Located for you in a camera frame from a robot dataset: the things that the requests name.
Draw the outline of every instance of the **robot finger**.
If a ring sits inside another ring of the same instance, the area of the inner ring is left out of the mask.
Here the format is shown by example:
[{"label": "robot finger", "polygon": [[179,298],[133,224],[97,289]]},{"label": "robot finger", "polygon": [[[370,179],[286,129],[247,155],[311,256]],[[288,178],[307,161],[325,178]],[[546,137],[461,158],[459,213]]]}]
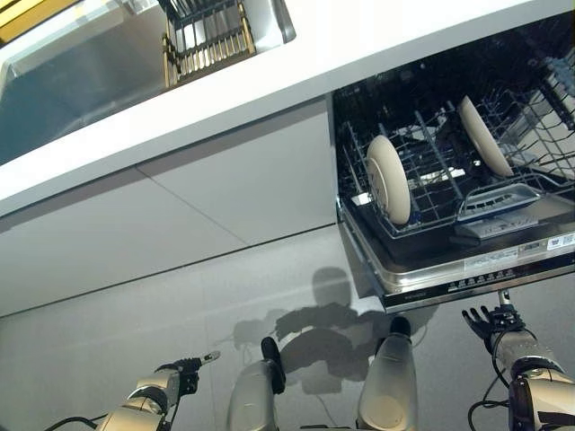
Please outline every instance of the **robot finger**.
[{"label": "robot finger", "polygon": [[487,321],[490,321],[489,310],[485,305],[482,305],[482,312],[483,314],[485,314],[485,319],[487,319]]},{"label": "robot finger", "polygon": [[482,321],[482,316],[479,315],[479,313],[477,312],[477,310],[475,310],[474,308],[472,308],[471,310],[469,310],[471,312],[471,315],[475,318],[476,321]]},{"label": "robot finger", "polygon": [[469,325],[469,327],[473,330],[473,326],[474,326],[475,322],[473,321],[473,319],[471,317],[469,317],[469,313],[467,312],[467,310],[463,310],[461,312],[461,314],[464,316],[464,319],[467,322],[467,324]]}]

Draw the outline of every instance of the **black cable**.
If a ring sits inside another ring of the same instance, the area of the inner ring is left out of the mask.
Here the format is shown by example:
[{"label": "black cable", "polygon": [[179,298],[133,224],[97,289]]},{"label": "black cable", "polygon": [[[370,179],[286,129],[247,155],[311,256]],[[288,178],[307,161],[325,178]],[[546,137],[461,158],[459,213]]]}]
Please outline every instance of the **black cable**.
[{"label": "black cable", "polygon": [[97,416],[96,418],[91,418],[90,420],[91,420],[92,422],[94,422],[94,421],[96,421],[96,420],[103,419],[103,418],[105,418],[105,417],[107,417],[107,416],[108,416],[108,413],[104,413],[103,415]]},{"label": "black cable", "polygon": [[[495,339],[495,342],[493,343],[493,353],[491,353],[491,365],[493,365],[493,370],[495,370],[495,374],[501,380],[501,382],[505,385],[506,388],[509,387],[509,383],[507,382],[507,380],[505,380],[505,377],[503,377],[503,372],[500,371],[500,368],[497,365],[497,347],[499,347],[501,339],[503,339],[503,336],[505,334],[507,334],[509,332],[513,332],[515,330],[517,330],[517,329],[513,326],[510,326],[510,327],[506,328],[505,330],[503,330]],[[525,328],[523,328],[522,330],[529,333],[529,335],[531,335],[531,337],[533,337],[534,339],[537,339],[535,334],[533,332],[531,332],[530,330],[527,330]]]},{"label": "black cable", "polygon": [[[503,368],[501,370],[501,374],[505,373],[506,368]],[[489,396],[489,392],[491,392],[491,389],[493,389],[493,386],[495,386],[495,383],[497,383],[497,381],[499,380],[499,376],[496,375],[495,378],[493,379],[493,382],[491,382],[491,384],[489,385],[489,387],[487,388],[487,391],[485,391],[485,393],[483,394],[483,398],[482,401],[486,401],[487,397]]]},{"label": "black cable", "polygon": [[504,400],[504,401],[494,401],[494,400],[481,400],[481,401],[477,401],[475,402],[470,408],[469,410],[467,410],[467,423],[469,424],[469,427],[472,431],[477,431],[475,429],[475,426],[473,425],[473,412],[475,411],[475,409],[477,409],[478,407],[484,407],[486,409],[494,409],[496,407],[509,407],[509,401],[508,400]]},{"label": "black cable", "polygon": [[176,407],[173,408],[172,420],[170,420],[170,427],[173,426],[173,420],[176,417],[176,413],[178,413],[178,408],[180,407],[180,400],[181,399],[178,399],[178,402],[176,402]]},{"label": "black cable", "polygon": [[73,416],[71,418],[60,420],[51,427],[46,428],[44,431],[54,431],[56,428],[60,428],[65,424],[69,424],[70,422],[82,422],[83,424],[89,426],[91,429],[96,429],[96,427],[98,426],[97,424],[93,423],[90,419],[82,418],[81,416]]}]

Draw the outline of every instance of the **dishwasher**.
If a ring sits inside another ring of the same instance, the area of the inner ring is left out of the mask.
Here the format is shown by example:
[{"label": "dishwasher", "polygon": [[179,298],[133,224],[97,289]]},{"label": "dishwasher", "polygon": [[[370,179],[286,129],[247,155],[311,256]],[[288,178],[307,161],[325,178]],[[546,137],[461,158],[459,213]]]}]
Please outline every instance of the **dishwasher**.
[{"label": "dishwasher", "polygon": [[332,94],[337,205],[388,312],[575,270],[573,15]]}]

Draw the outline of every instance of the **wire drying rack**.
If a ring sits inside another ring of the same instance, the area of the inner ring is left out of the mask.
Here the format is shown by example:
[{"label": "wire drying rack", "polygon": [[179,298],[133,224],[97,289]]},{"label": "wire drying rack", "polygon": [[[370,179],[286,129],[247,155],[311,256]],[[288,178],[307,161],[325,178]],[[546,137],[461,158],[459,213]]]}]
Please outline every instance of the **wire drying rack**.
[{"label": "wire drying rack", "polygon": [[[573,57],[571,52],[562,62],[571,76]],[[337,128],[340,194],[356,205],[370,205],[393,238],[489,217],[529,205],[544,194],[567,195],[575,184],[570,85],[565,74],[553,71],[534,90],[500,89],[475,101],[513,171],[505,178],[484,165],[451,101],[426,119],[415,110],[410,124],[390,131],[375,116],[344,120]],[[366,88],[352,86],[336,97],[339,104],[358,107],[372,96]],[[405,171],[411,201],[405,225],[391,223],[370,197],[366,154],[376,135],[390,139]]]},{"label": "wire drying rack", "polygon": [[255,54],[241,0],[158,0],[166,14],[162,36],[165,86],[216,72]]}]

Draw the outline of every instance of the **stainless steel sink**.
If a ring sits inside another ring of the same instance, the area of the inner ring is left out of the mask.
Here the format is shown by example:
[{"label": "stainless steel sink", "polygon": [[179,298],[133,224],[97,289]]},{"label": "stainless steel sink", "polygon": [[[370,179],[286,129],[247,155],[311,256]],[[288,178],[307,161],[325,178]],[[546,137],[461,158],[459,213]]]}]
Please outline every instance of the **stainless steel sink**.
[{"label": "stainless steel sink", "polygon": [[[0,49],[0,165],[165,91],[159,4],[91,1]],[[283,0],[243,4],[257,53],[296,36]]]}]

